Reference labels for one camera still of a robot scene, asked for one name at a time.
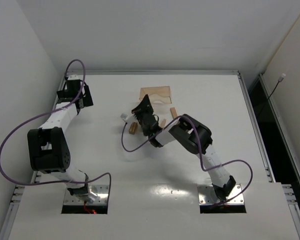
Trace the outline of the engraved long wood block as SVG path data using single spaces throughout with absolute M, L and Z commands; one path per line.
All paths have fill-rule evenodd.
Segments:
M 166 126 L 166 122 L 167 122 L 167 120 L 164 118 L 162 121 L 161 121 L 161 123 L 160 123 L 160 127 L 163 129 L 165 126 Z
M 175 107 L 170 108 L 170 113 L 173 119 L 176 119 L 178 117 L 178 113 Z

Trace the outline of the orange translucent plastic box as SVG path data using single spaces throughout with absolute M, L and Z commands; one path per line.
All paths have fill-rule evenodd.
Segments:
M 142 87 L 140 89 L 139 100 L 148 95 L 151 103 L 161 102 L 163 104 L 172 104 L 170 86 Z

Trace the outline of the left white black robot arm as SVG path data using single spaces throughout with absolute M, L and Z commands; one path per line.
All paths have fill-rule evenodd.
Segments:
M 57 92 L 55 107 L 60 110 L 52 113 L 39 128 L 29 130 L 27 142 L 31 168 L 63 181 L 70 195 L 84 201 L 91 194 L 86 183 L 89 177 L 71 163 L 71 153 L 65 138 L 67 128 L 81 109 L 93 105 L 87 85 L 75 103 L 69 105 L 79 93 L 81 85 L 82 80 L 76 75 L 66 78 L 62 90 Z

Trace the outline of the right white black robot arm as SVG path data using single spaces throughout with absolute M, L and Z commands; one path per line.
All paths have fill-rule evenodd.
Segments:
M 148 95 L 131 110 L 141 126 L 142 133 L 155 148 L 177 141 L 189 153 L 197 156 L 203 171 L 208 172 L 218 199 L 226 201 L 236 185 L 234 177 L 222 166 L 219 159 L 205 156 L 212 146 L 211 130 L 188 114 L 180 115 L 176 122 L 165 128 L 159 126 Z

